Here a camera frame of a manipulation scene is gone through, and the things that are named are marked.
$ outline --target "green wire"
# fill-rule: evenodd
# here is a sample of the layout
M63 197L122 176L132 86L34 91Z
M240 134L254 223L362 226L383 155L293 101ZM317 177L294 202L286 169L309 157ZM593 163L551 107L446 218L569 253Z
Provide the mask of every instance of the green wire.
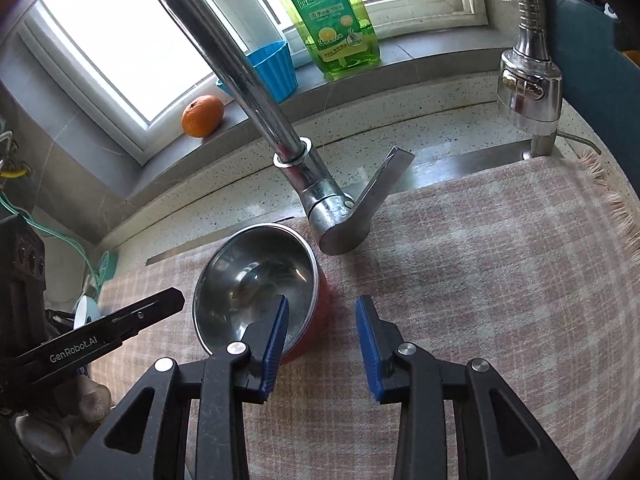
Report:
M38 224L37 222L33 221L33 219L31 219L31 216L29 214L25 214L21 211L18 211L13 206L13 204L9 202L9 199L4 195L4 193L1 193L1 192L0 192L0 204L2 204L2 206L4 206L4 208L7 209L7 211L9 211L10 213L14 215L20 215L22 218L24 218L25 222L27 222L27 224L29 224L31 227L34 227L51 236L55 236L56 238L59 238L60 240L65 241L70 246L72 246L76 251L78 251L80 256L82 256L82 259L86 263L87 267L89 267L89 272L91 273L91 277L94 279L96 294L100 293L100 289L102 288L102 279L104 276L104 270L106 269L106 261L108 261L108 256L109 256L108 253L104 253L100 258L100 262L98 263L99 273L96 274L94 269L91 266L91 263L89 263L89 258L86 256L84 247L82 247L82 245L80 245L77 241L73 240L73 238L68 238L66 236L63 236L55 232L54 230L44 227Z

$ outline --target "blue plastic container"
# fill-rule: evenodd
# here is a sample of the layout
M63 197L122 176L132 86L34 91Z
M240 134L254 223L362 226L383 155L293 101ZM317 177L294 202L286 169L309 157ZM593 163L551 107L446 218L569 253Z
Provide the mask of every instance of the blue plastic container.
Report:
M247 59L254 66L255 71L262 78L276 102L284 101L298 88L293 61L286 41L276 41L261 47L249 54ZM218 81L218 86L232 95L222 81Z

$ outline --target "checkered fabric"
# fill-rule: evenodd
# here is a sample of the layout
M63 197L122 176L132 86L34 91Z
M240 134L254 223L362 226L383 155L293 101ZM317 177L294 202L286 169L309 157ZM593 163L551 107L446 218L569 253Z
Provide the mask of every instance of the checkered fabric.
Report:
M437 358L488 359L578 477L606 478L640 426L640 270L602 193L579 163L537 158L391 196L359 248L332 257L314 248L332 294L329 326L280 369L267 404L245 406L252 479L392 477L399 407L367 391L353 317L361 294ZM287 223L311 240L305 219ZM161 356L205 356L191 299L221 243L105 284L107 311L168 286L186 298L183 312L94 363L115 400ZM456 478L450 416L448 430ZM188 463L193 442L190 432Z

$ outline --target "dark blue panel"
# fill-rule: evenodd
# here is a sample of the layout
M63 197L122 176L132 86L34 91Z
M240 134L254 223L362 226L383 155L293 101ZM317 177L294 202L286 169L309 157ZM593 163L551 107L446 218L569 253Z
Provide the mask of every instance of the dark blue panel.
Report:
M546 0L564 98L611 150L640 194L640 68L614 47L616 20L580 0Z

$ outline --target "cloth fringe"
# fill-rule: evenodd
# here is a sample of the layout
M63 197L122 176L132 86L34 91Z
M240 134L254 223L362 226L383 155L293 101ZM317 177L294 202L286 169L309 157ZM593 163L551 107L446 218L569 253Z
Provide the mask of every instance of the cloth fringe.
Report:
M631 253L633 263L640 267L640 228L638 228L638 224L626 208L620 193L609 189L606 182L606 172L600 157L591 150L584 150L578 153L578 158L594 181L605 189L604 200L609 204L616 226L625 237L626 247Z

